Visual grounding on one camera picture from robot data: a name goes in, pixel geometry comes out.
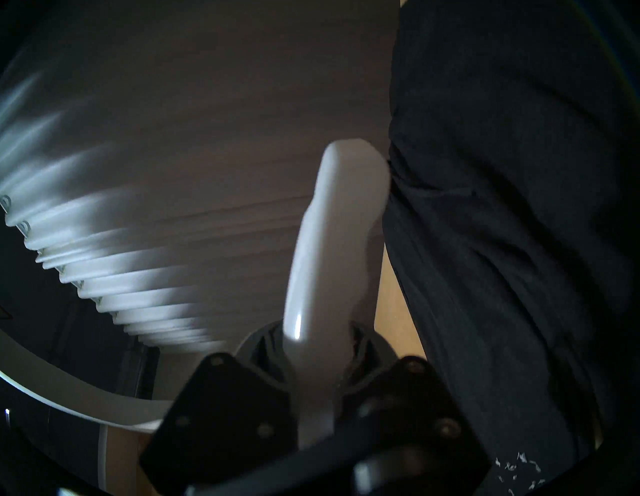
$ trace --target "white ribbed surface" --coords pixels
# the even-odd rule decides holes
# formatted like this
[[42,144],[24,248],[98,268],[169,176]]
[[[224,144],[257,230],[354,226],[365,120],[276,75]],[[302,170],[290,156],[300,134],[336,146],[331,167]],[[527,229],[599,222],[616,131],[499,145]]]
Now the white ribbed surface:
[[386,152],[397,2],[166,4],[78,2],[41,26],[0,81],[0,196],[126,332],[233,349],[282,318],[325,146]]

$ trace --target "white plastic trim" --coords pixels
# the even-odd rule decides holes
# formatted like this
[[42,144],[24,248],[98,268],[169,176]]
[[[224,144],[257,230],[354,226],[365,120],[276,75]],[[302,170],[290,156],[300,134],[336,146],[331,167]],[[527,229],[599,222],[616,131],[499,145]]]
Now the white plastic trim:
[[91,386],[37,357],[2,331],[0,378],[57,410],[131,431],[155,431],[172,404]]

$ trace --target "white plastic handle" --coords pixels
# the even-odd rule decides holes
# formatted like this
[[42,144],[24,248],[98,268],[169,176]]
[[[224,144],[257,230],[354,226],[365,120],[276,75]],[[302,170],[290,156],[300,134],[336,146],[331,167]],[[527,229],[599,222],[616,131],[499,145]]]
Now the white plastic handle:
[[336,141],[324,152],[298,234],[283,323],[301,449],[333,433],[335,391],[353,358],[349,320],[367,288],[367,240],[387,204],[389,180],[386,160],[364,140]]

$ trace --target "wooden floor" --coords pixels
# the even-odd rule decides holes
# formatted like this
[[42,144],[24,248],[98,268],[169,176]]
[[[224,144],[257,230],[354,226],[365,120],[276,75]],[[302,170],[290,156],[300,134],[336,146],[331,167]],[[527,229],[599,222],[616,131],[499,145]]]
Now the wooden floor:
[[396,274],[389,262],[386,248],[382,258],[374,327],[393,347],[398,357],[406,355],[425,357]]

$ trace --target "black fabric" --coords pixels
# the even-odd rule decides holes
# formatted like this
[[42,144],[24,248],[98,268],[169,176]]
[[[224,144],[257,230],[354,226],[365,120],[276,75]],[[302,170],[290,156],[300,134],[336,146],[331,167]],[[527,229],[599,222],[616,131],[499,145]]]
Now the black fabric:
[[479,493],[545,484],[594,450],[595,417],[606,437],[633,415],[627,96],[569,2],[401,8],[383,228],[427,358],[495,460]]

